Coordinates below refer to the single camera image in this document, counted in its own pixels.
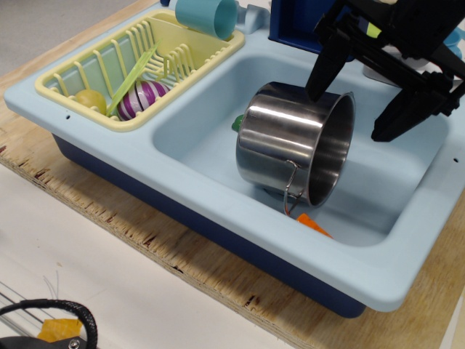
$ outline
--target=dish rack slot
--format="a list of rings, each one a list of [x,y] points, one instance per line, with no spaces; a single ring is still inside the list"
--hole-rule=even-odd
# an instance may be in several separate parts
[[[42,74],[36,80],[36,91],[113,131],[129,131],[154,117],[240,49],[244,41],[239,31],[234,31],[227,40],[192,31],[176,21],[173,11],[159,9]],[[138,59],[155,45],[155,54],[138,79],[161,82],[170,91],[157,97],[154,104],[134,119],[121,121],[116,109],[107,117],[98,108],[77,102],[77,92],[93,89],[103,95],[109,106]]]

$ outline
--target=orange toy carrot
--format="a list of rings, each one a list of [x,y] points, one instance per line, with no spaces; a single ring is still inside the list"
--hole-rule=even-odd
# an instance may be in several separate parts
[[[297,222],[300,222],[302,224],[305,224],[307,227],[310,227],[313,230],[316,230],[319,233],[322,233],[323,235],[326,235],[330,238],[333,238],[331,235],[325,232],[325,230],[320,227],[312,218],[309,217],[308,214],[302,213],[298,218]]]

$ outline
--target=stainless steel pot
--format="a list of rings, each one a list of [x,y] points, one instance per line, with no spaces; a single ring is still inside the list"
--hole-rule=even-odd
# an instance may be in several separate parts
[[[349,151],[353,94],[326,92],[312,102],[303,87],[264,85],[249,103],[238,133],[236,162],[244,180],[321,205],[336,185]]]

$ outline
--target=toy egg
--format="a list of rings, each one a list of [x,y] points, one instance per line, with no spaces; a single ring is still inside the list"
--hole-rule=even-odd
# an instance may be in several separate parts
[[[105,97],[98,91],[83,89],[76,93],[74,97],[76,97],[76,102],[79,104],[85,105],[88,108],[96,107],[99,112],[104,115],[107,113],[107,102],[105,101]]]
[[[136,82],[118,104],[118,114],[121,120],[127,121],[135,118],[137,113],[150,107],[157,97],[163,97],[168,91],[169,87],[160,82]]]

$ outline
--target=black cable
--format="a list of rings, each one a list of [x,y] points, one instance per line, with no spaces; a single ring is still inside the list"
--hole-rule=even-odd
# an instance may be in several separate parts
[[[89,309],[79,303],[71,302],[70,300],[22,300],[21,302],[7,305],[0,309],[0,316],[15,310],[25,310],[29,308],[57,308],[73,313],[82,322],[86,330],[86,349],[97,348],[97,324],[95,323],[94,316]]]

